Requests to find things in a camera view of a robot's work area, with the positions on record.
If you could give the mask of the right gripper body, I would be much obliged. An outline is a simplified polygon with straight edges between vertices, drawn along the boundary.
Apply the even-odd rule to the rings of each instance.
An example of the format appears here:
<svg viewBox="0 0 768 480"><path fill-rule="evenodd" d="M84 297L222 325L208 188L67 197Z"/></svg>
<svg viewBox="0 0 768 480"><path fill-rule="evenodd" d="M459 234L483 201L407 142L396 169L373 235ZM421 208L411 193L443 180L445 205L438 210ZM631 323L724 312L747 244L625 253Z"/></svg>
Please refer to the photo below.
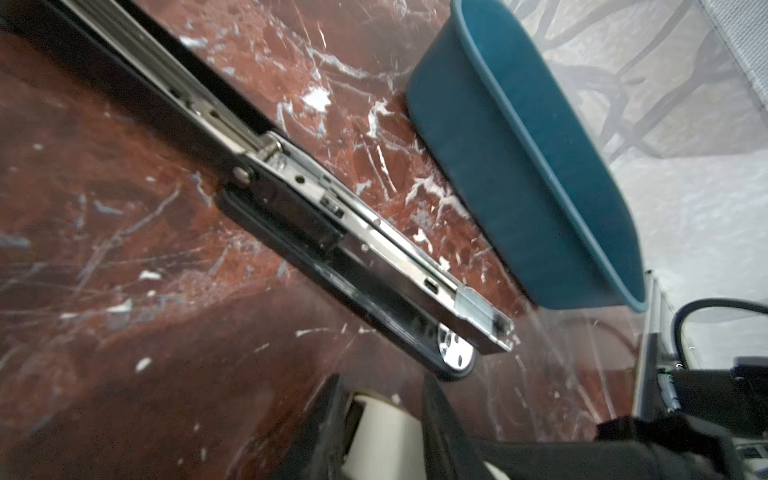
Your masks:
<svg viewBox="0 0 768 480"><path fill-rule="evenodd" d="M744 479L730 432L686 414L622 417L589 442L472 442L469 479Z"/></svg>

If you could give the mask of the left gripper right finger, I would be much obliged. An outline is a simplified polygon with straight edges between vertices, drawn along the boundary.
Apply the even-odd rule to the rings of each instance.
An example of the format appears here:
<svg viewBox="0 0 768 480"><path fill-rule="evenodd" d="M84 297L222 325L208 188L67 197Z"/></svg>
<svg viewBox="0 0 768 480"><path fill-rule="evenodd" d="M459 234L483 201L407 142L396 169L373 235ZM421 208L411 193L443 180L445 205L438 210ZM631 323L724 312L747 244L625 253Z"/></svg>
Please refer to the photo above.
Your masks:
<svg viewBox="0 0 768 480"><path fill-rule="evenodd" d="M432 374L422 384L421 423L428 479L494 478Z"/></svg>

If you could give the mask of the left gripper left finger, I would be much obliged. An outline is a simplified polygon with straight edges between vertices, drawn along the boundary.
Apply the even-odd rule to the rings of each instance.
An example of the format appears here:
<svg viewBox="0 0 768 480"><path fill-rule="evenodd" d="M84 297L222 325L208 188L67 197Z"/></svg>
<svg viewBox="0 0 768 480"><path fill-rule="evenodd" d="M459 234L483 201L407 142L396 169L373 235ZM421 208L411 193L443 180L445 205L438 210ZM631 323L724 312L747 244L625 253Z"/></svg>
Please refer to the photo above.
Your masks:
<svg viewBox="0 0 768 480"><path fill-rule="evenodd" d="M339 479L344 455L347 393L331 375L308 410L273 479Z"/></svg>

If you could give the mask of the teal plastic tray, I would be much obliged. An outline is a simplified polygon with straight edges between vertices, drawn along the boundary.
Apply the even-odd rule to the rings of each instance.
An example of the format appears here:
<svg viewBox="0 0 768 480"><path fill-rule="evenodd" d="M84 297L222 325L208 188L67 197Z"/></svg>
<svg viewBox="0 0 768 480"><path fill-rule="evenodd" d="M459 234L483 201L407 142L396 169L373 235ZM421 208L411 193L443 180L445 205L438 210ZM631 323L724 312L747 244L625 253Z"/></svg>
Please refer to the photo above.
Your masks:
<svg viewBox="0 0 768 480"><path fill-rule="evenodd" d="M625 199L503 3L453 2L405 100L415 131L533 303L646 310Z"/></svg>

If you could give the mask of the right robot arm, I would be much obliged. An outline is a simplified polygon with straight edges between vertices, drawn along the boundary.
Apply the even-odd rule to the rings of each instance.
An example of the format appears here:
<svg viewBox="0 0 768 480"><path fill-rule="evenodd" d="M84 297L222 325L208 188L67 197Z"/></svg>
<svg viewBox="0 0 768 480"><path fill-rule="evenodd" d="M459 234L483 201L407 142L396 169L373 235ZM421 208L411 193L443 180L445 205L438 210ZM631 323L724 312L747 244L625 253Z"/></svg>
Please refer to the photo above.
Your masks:
<svg viewBox="0 0 768 480"><path fill-rule="evenodd" d="M767 370L676 370L648 387L643 417L599 425L590 442L476 441L509 479L764 479Z"/></svg>

